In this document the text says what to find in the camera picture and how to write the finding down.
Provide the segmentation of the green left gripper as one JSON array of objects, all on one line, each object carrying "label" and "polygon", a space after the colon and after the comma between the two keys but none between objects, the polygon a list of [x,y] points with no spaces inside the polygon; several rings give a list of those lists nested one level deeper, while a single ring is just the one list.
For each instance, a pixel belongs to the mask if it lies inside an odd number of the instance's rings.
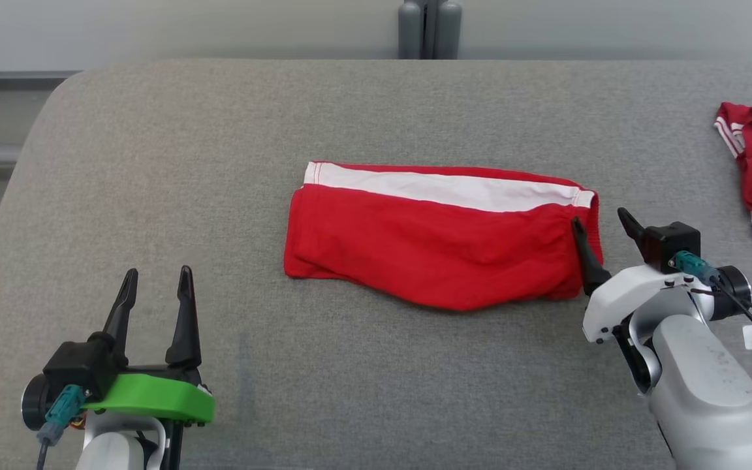
[{"label": "green left gripper", "polygon": [[[123,278],[101,332],[112,356],[126,355],[129,315],[136,303],[137,288],[138,270],[131,268]],[[177,298],[180,306],[165,362],[168,366],[199,366],[199,318],[193,274],[188,265],[181,267]],[[215,398],[197,368],[141,369],[120,373],[102,399],[89,398],[82,408],[209,424],[215,416]]]}]

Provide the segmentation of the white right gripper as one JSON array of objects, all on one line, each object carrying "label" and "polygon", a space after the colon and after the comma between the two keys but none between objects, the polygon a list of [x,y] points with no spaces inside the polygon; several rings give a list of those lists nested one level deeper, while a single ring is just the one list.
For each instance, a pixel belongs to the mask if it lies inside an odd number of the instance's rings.
[{"label": "white right gripper", "polygon": [[[644,226],[627,208],[618,208],[618,218],[646,261]],[[572,233],[582,290],[590,296],[582,322],[588,342],[607,340],[625,319],[636,344],[670,316],[689,316],[702,324],[710,321],[710,297],[695,292],[704,288],[697,277],[680,272],[662,274],[647,265],[626,268],[612,277],[591,249],[587,230],[578,217],[572,220]]]}]

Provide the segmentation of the red shorts with white stripe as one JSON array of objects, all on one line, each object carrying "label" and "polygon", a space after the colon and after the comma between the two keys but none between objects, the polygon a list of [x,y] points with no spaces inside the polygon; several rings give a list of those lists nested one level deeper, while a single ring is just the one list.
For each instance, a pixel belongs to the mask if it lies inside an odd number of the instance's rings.
[{"label": "red shorts with white stripe", "polygon": [[467,166],[312,161],[292,194],[283,267],[468,312],[582,288],[572,222],[603,259],[596,191]]}]

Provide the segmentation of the grey partition post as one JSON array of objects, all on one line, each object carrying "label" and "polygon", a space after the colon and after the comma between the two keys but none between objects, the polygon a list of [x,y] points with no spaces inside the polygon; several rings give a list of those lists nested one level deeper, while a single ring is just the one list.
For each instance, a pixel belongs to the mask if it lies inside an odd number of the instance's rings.
[{"label": "grey partition post", "polygon": [[454,60],[458,57],[463,8],[457,0],[431,0],[430,59]]},{"label": "grey partition post", "polygon": [[424,58],[427,0],[403,0],[398,9],[398,51],[400,59]]}]

